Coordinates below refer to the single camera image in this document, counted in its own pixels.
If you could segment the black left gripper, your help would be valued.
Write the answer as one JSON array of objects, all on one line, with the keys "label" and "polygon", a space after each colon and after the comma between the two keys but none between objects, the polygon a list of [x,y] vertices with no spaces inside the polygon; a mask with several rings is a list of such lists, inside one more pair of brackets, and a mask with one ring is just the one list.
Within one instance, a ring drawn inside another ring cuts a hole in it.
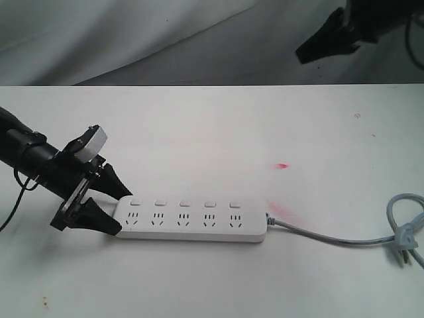
[{"label": "black left gripper", "polygon": [[98,191],[116,200],[132,193],[116,175],[112,165],[102,167],[105,159],[99,154],[89,162],[82,163],[75,156],[76,139],[63,150],[48,143],[34,147],[40,160],[36,164],[36,183],[63,199],[50,225],[60,231],[87,229],[115,236],[121,224],[106,214],[93,198],[82,199],[88,189]]}]

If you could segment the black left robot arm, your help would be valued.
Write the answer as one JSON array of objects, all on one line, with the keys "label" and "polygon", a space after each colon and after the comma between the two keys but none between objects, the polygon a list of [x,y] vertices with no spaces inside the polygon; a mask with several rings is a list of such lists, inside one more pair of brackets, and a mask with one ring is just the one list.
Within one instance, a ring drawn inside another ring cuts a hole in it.
[{"label": "black left robot arm", "polygon": [[93,198],[84,199],[90,189],[116,200],[131,194],[99,154],[106,141],[101,126],[93,125],[58,150],[45,135],[1,110],[1,161],[12,167],[22,191],[42,186],[63,199],[50,222],[59,231],[88,229],[112,236],[121,231],[120,223]]}]

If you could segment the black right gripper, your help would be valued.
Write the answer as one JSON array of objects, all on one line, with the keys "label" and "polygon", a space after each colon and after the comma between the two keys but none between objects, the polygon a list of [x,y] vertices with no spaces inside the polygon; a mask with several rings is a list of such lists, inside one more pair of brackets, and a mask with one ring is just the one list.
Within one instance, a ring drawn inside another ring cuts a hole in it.
[{"label": "black right gripper", "polygon": [[334,10],[322,27],[296,51],[301,64],[355,53],[356,41],[377,43],[381,36],[423,13],[423,1],[347,1]]}]

